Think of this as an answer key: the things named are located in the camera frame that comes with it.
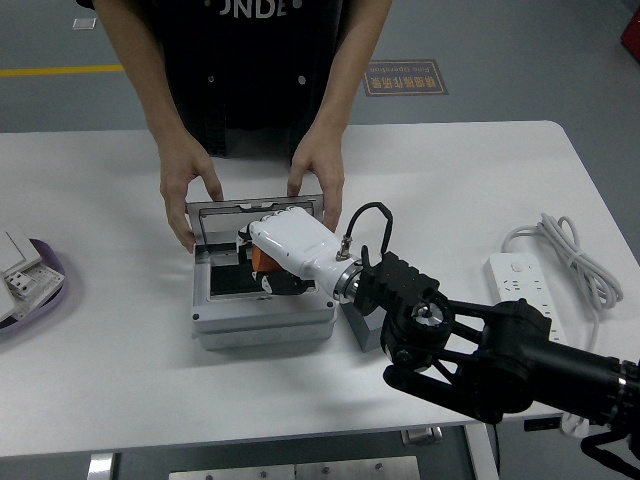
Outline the person's right hand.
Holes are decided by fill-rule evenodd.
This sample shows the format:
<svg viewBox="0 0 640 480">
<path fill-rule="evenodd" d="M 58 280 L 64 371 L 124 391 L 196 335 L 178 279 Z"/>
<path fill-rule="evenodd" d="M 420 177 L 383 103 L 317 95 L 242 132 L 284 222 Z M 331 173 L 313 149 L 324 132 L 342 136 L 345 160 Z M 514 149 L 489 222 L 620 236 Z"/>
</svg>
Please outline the person's right hand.
<svg viewBox="0 0 640 480">
<path fill-rule="evenodd" d="M 211 157 L 186 130 L 163 133 L 156 143 L 160 158 L 160 194 L 168 225 L 180 244 L 192 253 L 195 235 L 186 218 L 189 185 L 201 178 L 213 201 L 224 199 L 222 185 Z"/>
</svg>

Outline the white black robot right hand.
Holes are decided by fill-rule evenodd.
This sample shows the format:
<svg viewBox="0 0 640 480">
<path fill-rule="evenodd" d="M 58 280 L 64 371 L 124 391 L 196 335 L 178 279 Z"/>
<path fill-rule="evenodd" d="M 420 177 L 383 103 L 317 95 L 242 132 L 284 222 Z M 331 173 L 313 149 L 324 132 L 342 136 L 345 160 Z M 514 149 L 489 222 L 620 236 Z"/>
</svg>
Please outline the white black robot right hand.
<svg viewBox="0 0 640 480">
<path fill-rule="evenodd" d="M 362 270 L 351 243 L 301 207 L 266 215 L 236 237 L 238 248 L 252 246 L 252 276 L 266 292 L 299 295 L 313 283 L 341 302 L 355 298 Z"/>
</svg>

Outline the person's left hand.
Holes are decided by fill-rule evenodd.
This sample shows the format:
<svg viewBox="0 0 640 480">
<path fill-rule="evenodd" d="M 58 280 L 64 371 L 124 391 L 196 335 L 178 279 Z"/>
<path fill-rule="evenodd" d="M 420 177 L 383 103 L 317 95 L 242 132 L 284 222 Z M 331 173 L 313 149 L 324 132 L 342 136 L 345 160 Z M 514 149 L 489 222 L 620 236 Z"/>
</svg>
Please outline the person's left hand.
<svg viewBox="0 0 640 480">
<path fill-rule="evenodd" d="M 345 184 L 342 138 L 346 126 L 314 123 L 299 143 L 291 161 L 287 195 L 297 196 L 307 171 L 312 172 L 324 196 L 323 224 L 332 232 L 338 226 Z"/>
</svg>

